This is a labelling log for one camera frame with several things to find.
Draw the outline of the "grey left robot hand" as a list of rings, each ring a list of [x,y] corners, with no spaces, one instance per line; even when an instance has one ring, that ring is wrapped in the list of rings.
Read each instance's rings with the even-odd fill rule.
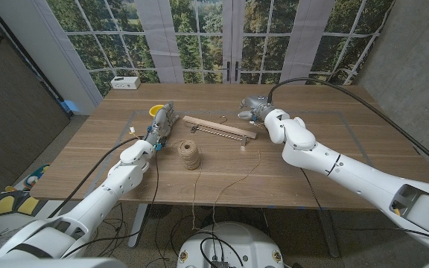
[[[169,101],[156,113],[144,140],[152,145],[165,144],[178,118],[174,111],[174,102]]]

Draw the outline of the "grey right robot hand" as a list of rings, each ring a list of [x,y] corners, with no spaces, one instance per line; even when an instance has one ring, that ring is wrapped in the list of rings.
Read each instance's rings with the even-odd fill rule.
[[[264,122],[267,115],[272,112],[275,107],[268,102],[268,97],[265,96],[248,96],[240,103],[240,108],[249,108],[247,111],[242,111],[238,117],[247,121]]]

